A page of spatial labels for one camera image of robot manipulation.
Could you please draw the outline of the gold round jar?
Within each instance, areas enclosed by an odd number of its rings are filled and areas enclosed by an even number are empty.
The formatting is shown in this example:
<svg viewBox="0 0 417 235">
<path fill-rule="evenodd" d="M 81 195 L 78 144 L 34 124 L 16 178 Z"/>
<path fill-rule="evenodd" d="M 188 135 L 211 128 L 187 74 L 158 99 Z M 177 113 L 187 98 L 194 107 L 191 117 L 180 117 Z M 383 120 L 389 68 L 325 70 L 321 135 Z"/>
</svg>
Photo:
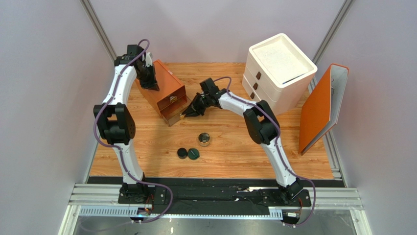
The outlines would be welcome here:
<svg viewBox="0 0 417 235">
<path fill-rule="evenodd" d="M 202 147 L 207 147 L 211 143 L 210 135 L 206 132 L 200 133 L 198 136 L 198 143 Z"/>
</svg>

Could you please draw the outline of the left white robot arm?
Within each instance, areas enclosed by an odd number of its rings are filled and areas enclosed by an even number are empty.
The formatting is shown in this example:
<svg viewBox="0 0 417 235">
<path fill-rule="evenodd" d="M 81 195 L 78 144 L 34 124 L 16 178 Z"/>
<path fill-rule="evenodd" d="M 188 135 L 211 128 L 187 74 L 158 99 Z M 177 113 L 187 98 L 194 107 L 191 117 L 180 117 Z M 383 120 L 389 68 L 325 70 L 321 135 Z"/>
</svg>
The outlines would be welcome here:
<svg viewBox="0 0 417 235">
<path fill-rule="evenodd" d="M 119 191 L 122 199 L 144 201 L 149 196 L 144 173 L 140 168 L 133 139 L 135 122 L 128 110 L 128 97 L 135 81 L 145 90 L 159 91 L 152 55 L 140 45 L 128 45 L 127 52 L 114 61 L 115 75 L 102 104 L 93 108 L 93 133 L 98 143 L 112 148 L 119 160 L 123 183 Z"/>
</svg>

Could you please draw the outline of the orange drawer box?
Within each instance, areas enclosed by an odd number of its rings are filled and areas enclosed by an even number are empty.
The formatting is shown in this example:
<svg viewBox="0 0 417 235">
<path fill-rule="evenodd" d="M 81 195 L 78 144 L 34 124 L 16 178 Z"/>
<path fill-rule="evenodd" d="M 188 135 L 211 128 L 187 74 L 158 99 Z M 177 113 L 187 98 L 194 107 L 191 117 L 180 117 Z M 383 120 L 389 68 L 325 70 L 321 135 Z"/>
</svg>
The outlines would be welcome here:
<svg viewBox="0 0 417 235">
<path fill-rule="evenodd" d="M 170 104 L 177 100 L 190 101 L 190 99 L 186 95 L 184 83 L 170 71 L 167 65 L 159 59 L 154 61 L 153 65 L 160 90 L 154 91 L 142 89 L 139 80 L 136 80 L 136 85 L 148 103 L 156 110 L 157 114 L 162 117 L 161 110 Z"/>
</svg>

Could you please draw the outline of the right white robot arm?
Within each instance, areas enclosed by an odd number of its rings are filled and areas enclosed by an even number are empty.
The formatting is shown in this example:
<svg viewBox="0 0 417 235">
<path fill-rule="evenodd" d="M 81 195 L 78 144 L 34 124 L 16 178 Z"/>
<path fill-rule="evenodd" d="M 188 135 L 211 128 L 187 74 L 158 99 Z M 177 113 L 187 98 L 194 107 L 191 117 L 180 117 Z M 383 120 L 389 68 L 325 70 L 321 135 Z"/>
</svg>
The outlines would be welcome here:
<svg viewBox="0 0 417 235">
<path fill-rule="evenodd" d="M 294 199 L 301 191 L 299 177 L 292 170 L 281 143 L 281 130 L 272 109 L 265 100 L 259 102 L 241 98 L 229 87 L 219 89 L 212 78 L 200 83 L 197 93 L 181 117 L 203 116 L 209 107 L 231 111 L 244 118 L 251 139 L 259 144 L 274 169 L 276 182 L 287 200 Z"/>
</svg>

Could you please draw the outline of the dark green round compact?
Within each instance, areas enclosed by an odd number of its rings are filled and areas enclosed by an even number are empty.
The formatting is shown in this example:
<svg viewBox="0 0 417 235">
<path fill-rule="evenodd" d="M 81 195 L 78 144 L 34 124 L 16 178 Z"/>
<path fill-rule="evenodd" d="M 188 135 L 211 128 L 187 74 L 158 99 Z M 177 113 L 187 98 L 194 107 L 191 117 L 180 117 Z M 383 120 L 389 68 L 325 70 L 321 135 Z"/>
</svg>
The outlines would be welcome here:
<svg viewBox="0 0 417 235">
<path fill-rule="evenodd" d="M 190 148 L 187 155 L 191 160 L 196 160 L 200 157 L 200 152 L 196 148 Z"/>
</svg>

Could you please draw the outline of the clear bottom drawer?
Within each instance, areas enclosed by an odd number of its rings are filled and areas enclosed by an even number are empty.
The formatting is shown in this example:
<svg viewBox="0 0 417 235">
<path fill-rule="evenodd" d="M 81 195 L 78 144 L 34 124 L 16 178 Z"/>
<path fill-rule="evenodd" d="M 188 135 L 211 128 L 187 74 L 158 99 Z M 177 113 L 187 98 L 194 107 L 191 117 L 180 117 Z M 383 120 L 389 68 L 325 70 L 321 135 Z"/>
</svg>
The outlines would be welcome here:
<svg viewBox="0 0 417 235">
<path fill-rule="evenodd" d="M 170 104 L 163 110 L 161 110 L 161 115 L 164 121 L 168 126 L 174 125 L 181 118 L 181 113 L 189 106 L 190 101 L 177 100 L 176 102 Z"/>
</svg>

